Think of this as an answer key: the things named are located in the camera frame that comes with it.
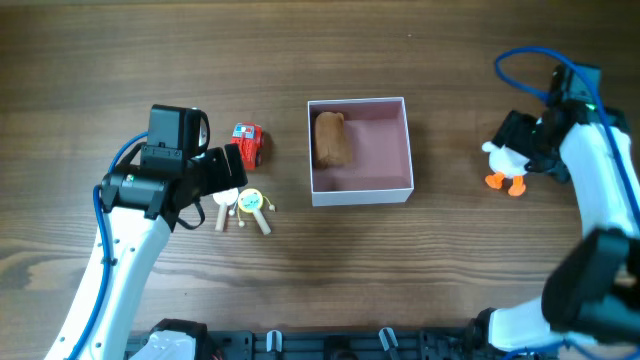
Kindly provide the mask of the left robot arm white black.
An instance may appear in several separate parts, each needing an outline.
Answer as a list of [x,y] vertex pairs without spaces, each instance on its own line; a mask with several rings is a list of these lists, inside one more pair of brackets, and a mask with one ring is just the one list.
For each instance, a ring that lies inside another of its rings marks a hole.
[[121,359],[144,286],[181,219],[202,198],[246,185],[235,144],[210,147],[207,114],[155,104],[93,188],[96,239],[50,359]]

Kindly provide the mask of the red toy fire truck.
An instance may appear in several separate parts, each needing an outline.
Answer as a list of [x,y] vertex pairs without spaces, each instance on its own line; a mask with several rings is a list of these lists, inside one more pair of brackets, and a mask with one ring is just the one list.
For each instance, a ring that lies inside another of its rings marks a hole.
[[255,170],[262,162],[264,134],[261,126],[250,123],[237,123],[233,129],[231,142],[237,144],[246,170]]

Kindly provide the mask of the white plush duck yellow bag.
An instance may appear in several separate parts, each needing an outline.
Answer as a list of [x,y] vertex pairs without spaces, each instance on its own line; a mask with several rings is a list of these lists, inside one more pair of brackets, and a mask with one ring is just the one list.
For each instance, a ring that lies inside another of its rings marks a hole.
[[523,195],[526,191],[524,176],[528,173],[525,166],[530,159],[506,146],[499,147],[491,141],[483,143],[481,149],[489,155],[489,168],[493,171],[485,177],[485,183],[490,188],[499,190],[503,181],[510,179],[512,184],[508,194],[513,197]]

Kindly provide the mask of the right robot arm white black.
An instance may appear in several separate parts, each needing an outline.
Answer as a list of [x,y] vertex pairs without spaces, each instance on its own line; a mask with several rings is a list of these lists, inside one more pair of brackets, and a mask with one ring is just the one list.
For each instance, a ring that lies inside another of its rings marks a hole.
[[616,281],[621,270],[639,275],[639,181],[624,114],[596,103],[600,77],[591,65],[558,65],[543,114],[511,111],[482,146],[492,189],[520,196],[531,173],[571,184],[583,238],[540,297],[473,319],[464,337],[468,352],[516,357],[557,345],[639,342],[639,287]]

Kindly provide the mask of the brown plush toy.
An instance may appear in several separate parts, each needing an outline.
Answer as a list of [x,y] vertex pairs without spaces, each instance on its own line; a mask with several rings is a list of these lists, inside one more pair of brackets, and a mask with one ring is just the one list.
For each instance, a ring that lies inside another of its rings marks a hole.
[[322,112],[316,117],[313,156],[314,167],[318,169],[345,166],[352,162],[353,153],[342,113]]

